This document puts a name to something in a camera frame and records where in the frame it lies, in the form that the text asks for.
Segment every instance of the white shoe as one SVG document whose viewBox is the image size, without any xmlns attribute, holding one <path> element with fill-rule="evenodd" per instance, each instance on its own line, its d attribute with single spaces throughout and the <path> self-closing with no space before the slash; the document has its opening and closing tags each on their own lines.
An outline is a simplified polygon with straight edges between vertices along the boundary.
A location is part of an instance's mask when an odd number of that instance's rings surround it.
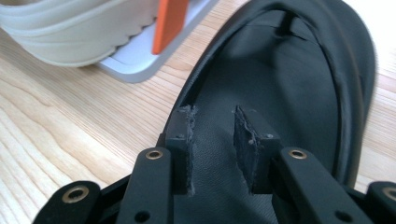
<svg viewBox="0 0 396 224">
<path fill-rule="evenodd" d="M 76 17 L 105 1 L 50 0 L 17 7 L 0 5 L 0 22 L 8 30 L 34 30 Z"/>
<path fill-rule="evenodd" d="M 117 46 L 126 44 L 130 36 L 139 34 L 142 27 L 153 23 L 157 14 L 158 1 L 71 0 L 67 3 L 62 1 L 62 4 L 56 5 L 54 3 L 59 0 L 48 0 L 18 6 L 20 9 L 0 6 L 0 22 L 2 28 L 15 41 L 38 59 L 60 66 L 83 66 L 101 61 L 113 53 Z M 102 4 L 97 5 L 93 2 L 102 2 Z M 76 3 L 84 7 L 72 9 L 70 6 Z M 68 8 L 68 10 L 60 10 L 61 7 Z M 25 10 L 28 17 L 35 18 L 37 21 L 32 20 L 31 26 L 10 21 L 11 8 L 19 11 Z M 45 11 L 43 15 L 48 16 L 49 22 L 44 25 L 38 22 L 46 19 L 37 15 L 37 11 L 40 10 Z M 58 16 L 52 13 L 52 10 L 62 11 L 62 15 L 60 13 Z M 22 19 L 21 14 L 14 16 Z"/>
</svg>

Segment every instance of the black rubber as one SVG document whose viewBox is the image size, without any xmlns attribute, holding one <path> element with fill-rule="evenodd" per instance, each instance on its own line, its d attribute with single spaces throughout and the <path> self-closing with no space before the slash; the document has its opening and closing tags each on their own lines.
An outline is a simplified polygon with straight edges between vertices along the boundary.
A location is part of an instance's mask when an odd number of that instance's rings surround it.
<svg viewBox="0 0 396 224">
<path fill-rule="evenodd" d="M 271 196 L 248 194 L 236 164 L 237 105 L 261 113 L 283 146 L 311 151 L 353 186 L 374 79 L 370 36 L 343 2 L 247 3 L 206 49 L 175 104 L 197 109 L 194 193 L 175 195 L 175 223 L 276 222 Z"/>
</svg>

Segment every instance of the white shoe sole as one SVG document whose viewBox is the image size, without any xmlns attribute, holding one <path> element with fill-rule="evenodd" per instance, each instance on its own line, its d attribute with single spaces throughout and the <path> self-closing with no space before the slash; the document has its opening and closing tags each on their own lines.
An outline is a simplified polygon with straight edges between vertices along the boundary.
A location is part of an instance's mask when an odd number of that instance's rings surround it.
<svg viewBox="0 0 396 224">
<path fill-rule="evenodd" d="M 57 24 L 3 29 L 38 59 L 59 66 L 99 62 L 153 23 L 158 0 L 112 0 Z"/>
</svg>

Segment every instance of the black sandal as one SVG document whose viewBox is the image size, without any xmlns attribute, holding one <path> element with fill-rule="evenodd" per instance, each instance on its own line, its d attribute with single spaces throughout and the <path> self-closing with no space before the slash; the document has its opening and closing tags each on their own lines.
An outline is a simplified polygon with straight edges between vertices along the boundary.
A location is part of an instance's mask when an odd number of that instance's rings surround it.
<svg viewBox="0 0 396 224">
<path fill-rule="evenodd" d="M 174 197 L 175 223 L 276 222 L 271 196 L 250 194 L 237 165 L 237 105 L 353 187 L 374 80 L 370 36 L 345 3 L 247 3 L 196 64 L 158 144 L 175 157 L 174 189 L 190 193 Z M 175 144 L 180 123 L 183 147 Z"/>
<path fill-rule="evenodd" d="M 273 149 L 306 149 L 290 153 L 313 154 L 320 174 L 353 187 L 374 79 L 370 36 L 345 3 L 253 0 L 196 64 L 157 148 L 139 154 L 131 180 L 102 191 L 92 182 L 65 186 L 35 223 L 276 223 L 273 205 L 285 204 L 282 186 L 268 181 L 282 178 L 268 168 L 279 164 Z M 263 194 L 271 190 L 273 197 Z"/>
</svg>

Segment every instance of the light wood surface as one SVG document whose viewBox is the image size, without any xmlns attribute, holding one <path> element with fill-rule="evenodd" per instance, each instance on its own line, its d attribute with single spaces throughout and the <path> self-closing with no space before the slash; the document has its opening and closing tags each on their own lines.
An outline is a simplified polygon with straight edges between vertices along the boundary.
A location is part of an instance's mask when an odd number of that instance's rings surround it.
<svg viewBox="0 0 396 224">
<path fill-rule="evenodd" d="M 29 223 L 76 180 L 105 187 L 153 147 L 191 69 L 246 0 L 220 0 L 152 79 L 127 84 L 96 66 L 44 64 L 0 31 L 0 223 Z M 372 33 L 378 77 L 356 189 L 396 182 L 396 34 L 392 1 L 348 0 Z"/>
</svg>

